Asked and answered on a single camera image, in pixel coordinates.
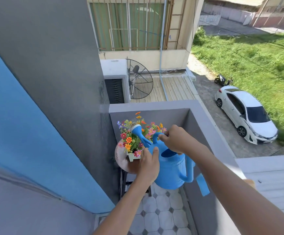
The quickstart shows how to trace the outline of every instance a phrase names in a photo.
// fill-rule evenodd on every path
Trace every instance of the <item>car wheel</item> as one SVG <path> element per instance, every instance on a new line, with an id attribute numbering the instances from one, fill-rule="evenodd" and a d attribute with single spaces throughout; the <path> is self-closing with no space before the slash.
<path id="1" fill-rule="evenodd" d="M 221 108 L 222 107 L 222 100 L 220 98 L 217 99 L 216 105 Z"/>
<path id="2" fill-rule="evenodd" d="M 244 127 L 242 127 L 242 126 L 239 126 L 239 127 L 238 127 L 238 134 L 239 134 L 242 138 L 244 138 L 244 137 L 246 136 L 246 129 L 245 129 Z"/>

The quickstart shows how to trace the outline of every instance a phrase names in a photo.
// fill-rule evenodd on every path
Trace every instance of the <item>balcony wall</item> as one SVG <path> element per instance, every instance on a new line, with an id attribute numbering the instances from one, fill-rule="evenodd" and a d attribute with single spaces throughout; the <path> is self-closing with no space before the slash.
<path id="1" fill-rule="evenodd" d="M 147 122 L 163 123 L 166 128 L 176 124 L 182 126 L 199 142 L 209 147 L 214 155 L 241 178 L 244 174 L 234 160 L 234 154 L 222 137 L 209 113 L 197 100 L 148 102 L 114 104 L 109 107 L 115 136 L 120 140 L 120 130 L 117 121 L 135 118 L 135 113 L 141 111 L 141 116 Z M 194 175 L 200 174 L 197 166 Z M 185 183 L 184 189 L 200 235 L 210 234 L 239 234 L 238 229 L 230 219 L 214 193 L 203 197 L 196 181 Z"/>

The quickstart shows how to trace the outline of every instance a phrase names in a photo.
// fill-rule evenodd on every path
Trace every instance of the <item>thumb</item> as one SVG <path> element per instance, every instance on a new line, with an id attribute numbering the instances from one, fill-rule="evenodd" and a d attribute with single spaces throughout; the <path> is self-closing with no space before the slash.
<path id="1" fill-rule="evenodd" d="M 163 141 L 163 142 L 167 142 L 167 140 L 168 140 L 168 136 L 165 135 L 165 134 L 160 134 L 160 135 L 158 136 L 158 138 L 159 138 L 161 141 Z"/>
<path id="2" fill-rule="evenodd" d="M 159 154 L 160 154 L 160 151 L 158 150 L 158 147 L 154 147 L 153 148 L 153 160 L 158 161 Z"/>

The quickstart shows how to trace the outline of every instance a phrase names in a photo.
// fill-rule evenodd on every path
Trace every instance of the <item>person's right hand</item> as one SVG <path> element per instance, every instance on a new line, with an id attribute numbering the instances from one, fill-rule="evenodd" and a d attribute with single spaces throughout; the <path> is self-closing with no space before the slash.
<path id="1" fill-rule="evenodd" d="M 170 150 L 178 154 L 187 154 L 190 146 L 192 146 L 193 143 L 198 143 L 198 141 L 183 128 L 178 127 L 175 124 L 165 132 L 165 135 L 160 134 L 158 138 L 163 141 Z"/>

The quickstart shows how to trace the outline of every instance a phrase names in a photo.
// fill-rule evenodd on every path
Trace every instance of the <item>scooter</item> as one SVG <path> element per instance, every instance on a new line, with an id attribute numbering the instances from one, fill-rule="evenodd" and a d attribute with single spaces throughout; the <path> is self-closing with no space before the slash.
<path id="1" fill-rule="evenodd" d="M 218 74 L 218 76 L 215 78 L 214 82 L 216 84 L 221 85 L 221 86 L 228 86 L 228 85 L 232 84 L 233 80 L 230 78 L 226 82 L 226 78 L 223 75 Z"/>

